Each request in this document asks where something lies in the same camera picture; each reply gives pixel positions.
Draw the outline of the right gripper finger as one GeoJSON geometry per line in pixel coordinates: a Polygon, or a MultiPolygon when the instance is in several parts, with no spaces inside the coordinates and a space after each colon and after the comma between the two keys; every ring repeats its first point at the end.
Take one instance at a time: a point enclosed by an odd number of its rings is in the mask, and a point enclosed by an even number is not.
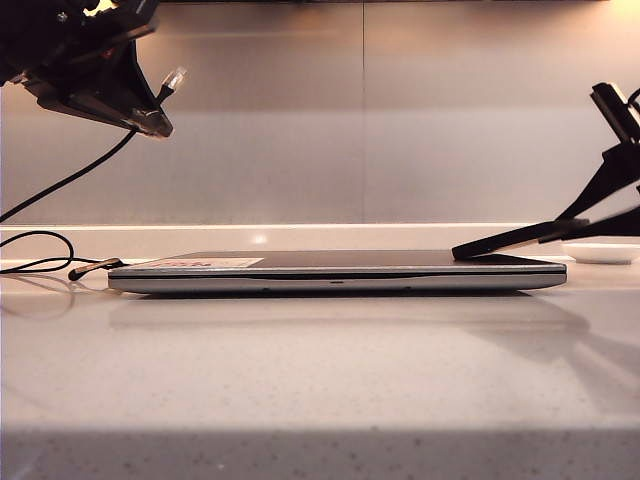
{"type": "Polygon", "coordinates": [[[558,220],[573,219],[639,179],[639,144],[622,142],[602,153],[603,163],[558,220]]]}
{"type": "Polygon", "coordinates": [[[549,243],[556,240],[573,240],[591,237],[638,237],[640,208],[624,211],[611,217],[589,223],[584,226],[572,227],[568,230],[548,235],[539,243],[549,243]]]}

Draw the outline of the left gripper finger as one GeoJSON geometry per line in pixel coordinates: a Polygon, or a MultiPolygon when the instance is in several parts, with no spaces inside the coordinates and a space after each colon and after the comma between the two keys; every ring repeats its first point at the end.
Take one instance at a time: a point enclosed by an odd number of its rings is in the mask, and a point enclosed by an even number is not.
{"type": "Polygon", "coordinates": [[[170,136],[173,125],[162,103],[173,94],[172,79],[154,93],[138,64],[136,42],[130,41],[101,53],[100,98],[108,116],[119,126],[146,136],[170,136]]]}
{"type": "Polygon", "coordinates": [[[41,96],[37,103],[54,112],[134,130],[150,137],[166,137],[166,115],[160,107],[108,103],[84,93],[41,96]]]}

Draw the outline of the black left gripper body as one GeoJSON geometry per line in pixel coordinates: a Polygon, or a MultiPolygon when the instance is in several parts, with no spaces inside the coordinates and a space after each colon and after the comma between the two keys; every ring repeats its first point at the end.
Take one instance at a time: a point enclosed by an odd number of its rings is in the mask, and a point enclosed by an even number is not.
{"type": "Polygon", "coordinates": [[[157,28],[156,1],[3,1],[1,83],[34,96],[100,96],[100,55],[157,28]]]}

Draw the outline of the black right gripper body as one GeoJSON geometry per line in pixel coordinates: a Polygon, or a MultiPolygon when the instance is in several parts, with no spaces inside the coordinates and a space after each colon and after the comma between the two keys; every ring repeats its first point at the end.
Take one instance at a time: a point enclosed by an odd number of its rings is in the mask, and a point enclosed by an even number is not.
{"type": "Polygon", "coordinates": [[[639,142],[639,114],[615,84],[597,83],[591,99],[621,142],[639,142]]]}

